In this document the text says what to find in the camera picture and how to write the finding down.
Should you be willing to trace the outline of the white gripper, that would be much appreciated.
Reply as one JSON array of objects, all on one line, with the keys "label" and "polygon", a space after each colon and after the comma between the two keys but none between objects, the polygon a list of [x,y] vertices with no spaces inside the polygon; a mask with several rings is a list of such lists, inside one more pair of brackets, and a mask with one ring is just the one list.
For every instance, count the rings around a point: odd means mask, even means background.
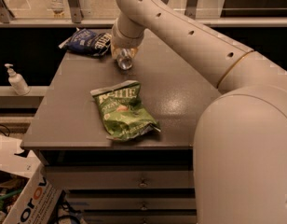
[{"label": "white gripper", "polygon": [[127,17],[116,19],[112,28],[111,55],[113,60],[117,58],[117,48],[130,49],[131,57],[138,53],[138,46],[144,39],[145,28]]}]

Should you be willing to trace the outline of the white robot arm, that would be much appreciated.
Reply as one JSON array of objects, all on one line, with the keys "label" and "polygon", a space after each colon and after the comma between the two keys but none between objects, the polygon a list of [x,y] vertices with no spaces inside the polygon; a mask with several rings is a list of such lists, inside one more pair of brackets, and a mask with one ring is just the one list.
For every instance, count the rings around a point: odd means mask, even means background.
[{"label": "white robot arm", "polygon": [[198,224],[287,224],[287,72],[163,0],[116,3],[114,47],[150,30],[221,93],[194,135]]}]

